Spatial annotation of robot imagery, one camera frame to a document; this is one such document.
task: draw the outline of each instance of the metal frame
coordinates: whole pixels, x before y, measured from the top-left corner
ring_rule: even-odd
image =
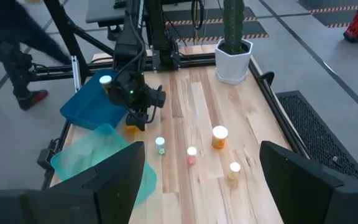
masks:
[[[74,34],[80,36],[82,39],[88,41],[109,55],[114,55],[114,50],[110,49],[108,46],[88,35],[83,29],[76,26],[73,21],[66,15],[63,6],[61,6],[59,3],[59,0],[46,0],[45,5],[47,6],[53,21],[56,23],[56,27],[62,36],[63,41],[67,46],[68,51],[70,52],[70,55],[75,55],[77,57],[78,73],[81,75],[81,84],[84,84],[86,77],[92,76],[95,72],[112,67],[111,62],[87,64]],[[215,65],[215,54],[209,53],[188,55],[186,57],[180,57],[180,62],[181,68],[213,66]],[[302,156],[307,156],[302,140],[297,135],[296,131],[292,128],[291,124],[288,122],[284,112],[280,109],[277,99],[270,87],[274,74],[260,74],[253,58],[250,60],[249,68],[292,150],[301,154]],[[145,71],[152,70],[154,70],[153,58],[147,57]],[[38,75],[33,78],[31,82],[73,78],[73,69],[71,65],[40,68],[37,70],[37,73]],[[70,122],[66,120],[62,132],[60,133],[59,142],[55,149],[56,153],[62,150],[69,128]],[[45,171],[45,179],[42,184],[42,190],[49,188],[54,173],[55,171],[52,167]]]

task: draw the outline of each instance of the yellow black hazard stripe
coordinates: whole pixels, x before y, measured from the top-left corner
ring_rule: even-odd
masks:
[[[244,19],[244,22],[249,22],[249,21],[256,21],[257,18],[256,17],[246,17]],[[191,21],[187,20],[187,21],[171,21],[171,23],[173,25],[190,25]],[[205,24],[218,24],[218,23],[223,23],[223,19],[207,19],[205,20]]]
[[[244,39],[256,39],[256,38],[267,38],[269,35],[267,34],[247,34],[242,38]],[[217,41],[223,39],[224,37],[200,37],[198,41]],[[185,42],[194,42],[194,38],[183,38]],[[175,39],[176,42],[181,42],[181,39]]]
[[[339,28],[339,27],[349,27],[351,25],[350,22],[344,22],[344,23],[340,23],[340,24],[330,24],[327,27],[328,28]]]
[[[310,12],[313,13],[324,13],[324,12],[338,12],[338,11],[350,11],[358,10],[358,6],[341,6],[341,7],[332,7],[324,9],[312,9]]]

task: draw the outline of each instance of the black clamp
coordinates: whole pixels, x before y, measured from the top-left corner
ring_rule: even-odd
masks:
[[[53,170],[50,163],[51,158],[56,154],[55,149],[58,139],[51,139],[48,148],[42,149],[37,159],[37,164],[45,170]]]
[[[262,82],[266,80],[267,84],[269,86],[272,86],[273,79],[274,79],[274,72],[266,72],[258,78],[258,81]]]

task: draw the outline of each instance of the gray floor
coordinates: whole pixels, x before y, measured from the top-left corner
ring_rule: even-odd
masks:
[[[295,0],[265,2],[278,15],[306,12]],[[271,16],[258,0],[248,0],[246,3],[256,16]],[[98,28],[96,24],[85,23],[86,5],[87,0],[69,0],[65,9],[82,28]],[[215,0],[207,0],[206,6],[218,7],[218,4]],[[26,7],[41,26],[48,24],[50,16],[43,4],[29,4]],[[186,7],[188,4],[180,4],[169,6],[167,9],[179,10]],[[358,46],[342,40],[344,28],[328,29],[312,16],[290,16],[282,19],[358,94]],[[259,21],[270,37],[252,40],[253,55],[262,70],[276,73],[274,90],[300,90],[358,161],[357,103],[275,18]],[[49,23],[47,32],[56,32],[55,24]],[[114,46],[106,39],[105,31],[94,31],[90,34],[105,44]],[[58,34],[52,37],[63,46]],[[87,60],[91,60],[93,54],[100,52],[85,41],[78,41]],[[30,53],[38,63],[55,63],[40,52],[31,50]],[[0,79],[4,75],[0,65]],[[44,172],[35,163],[37,156],[50,139],[60,135],[64,119],[59,109],[73,94],[73,80],[32,83],[31,87],[45,88],[50,92],[50,96],[28,112],[18,108],[9,81],[0,90],[0,189],[40,188]]]

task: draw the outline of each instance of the wooden tabletop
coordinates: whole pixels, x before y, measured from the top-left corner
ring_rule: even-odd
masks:
[[[186,47],[184,54],[214,52],[215,45]],[[97,54],[94,58],[107,57]],[[154,193],[134,209],[130,223],[283,223],[264,179],[259,146],[269,140],[287,149],[283,137],[255,78],[250,71],[234,86],[217,80],[215,67],[145,74],[152,87],[163,86],[165,106],[158,109],[145,132],[117,130],[128,143],[144,141],[147,162],[157,174]],[[224,149],[211,147],[212,128],[225,126],[229,136]],[[71,126],[65,146],[90,131]],[[165,138],[165,155],[157,153],[155,139]],[[194,146],[198,157],[188,166],[186,149]],[[229,165],[241,165],[238,186],[231,189]],[[52,185],[59,183],[55,174]]]

